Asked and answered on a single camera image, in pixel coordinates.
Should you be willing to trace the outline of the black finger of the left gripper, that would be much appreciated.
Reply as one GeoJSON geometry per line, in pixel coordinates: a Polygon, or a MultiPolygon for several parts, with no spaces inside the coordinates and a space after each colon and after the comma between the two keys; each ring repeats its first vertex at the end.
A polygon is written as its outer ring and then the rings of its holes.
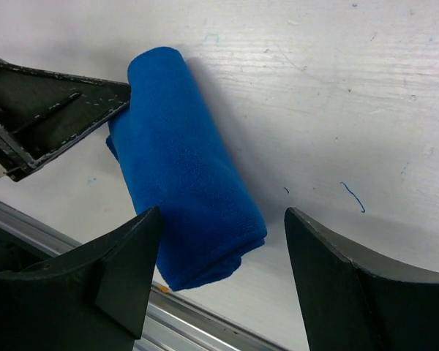
{"type": "Polygon", "coordinates": [[[130,95],[126,83],[0,58],[0,178],[37,172],[127,108],[130,95]]]}

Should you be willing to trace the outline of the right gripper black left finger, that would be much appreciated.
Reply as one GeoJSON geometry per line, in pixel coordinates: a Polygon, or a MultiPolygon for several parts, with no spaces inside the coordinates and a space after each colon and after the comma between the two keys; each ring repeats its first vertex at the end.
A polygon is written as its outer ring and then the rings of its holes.
{"type": "Polygon", "coordinates": [[[51,257],[0,228],[0,350],[131,350],[161,234],[153,207],[51,257]]]}

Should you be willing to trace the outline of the blue towel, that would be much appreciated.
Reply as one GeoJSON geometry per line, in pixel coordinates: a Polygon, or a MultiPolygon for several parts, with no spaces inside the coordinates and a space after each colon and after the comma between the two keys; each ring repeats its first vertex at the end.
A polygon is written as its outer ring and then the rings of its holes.
{"type": "Polygon", "coordinates": [[[158,270],[173,291],[233,274],[265,242],[266,223],[228,155],[180,52],[158,47],[127,69],[127,110],[110,120],[107,146],[137,213],[159,207],[158,270]]]}

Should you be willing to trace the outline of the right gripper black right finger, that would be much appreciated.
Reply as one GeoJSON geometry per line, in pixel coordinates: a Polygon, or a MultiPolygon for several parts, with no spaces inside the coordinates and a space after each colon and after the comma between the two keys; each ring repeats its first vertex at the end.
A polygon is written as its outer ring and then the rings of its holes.
{"type": "Polygon", "coordinates": [[[310,350],[439,350],[439,273],[377,253],[288,208],[310,350]]]}

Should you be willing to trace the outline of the aluminium mounting rail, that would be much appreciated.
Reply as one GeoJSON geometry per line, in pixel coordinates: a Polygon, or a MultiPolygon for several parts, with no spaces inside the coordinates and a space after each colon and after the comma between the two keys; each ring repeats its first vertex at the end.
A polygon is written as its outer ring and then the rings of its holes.
{"type": "Polygon", "coordinates": [[[152,282],[161,224],[80,244],[0,202],[0,350],[276,350],[152,282]]]}

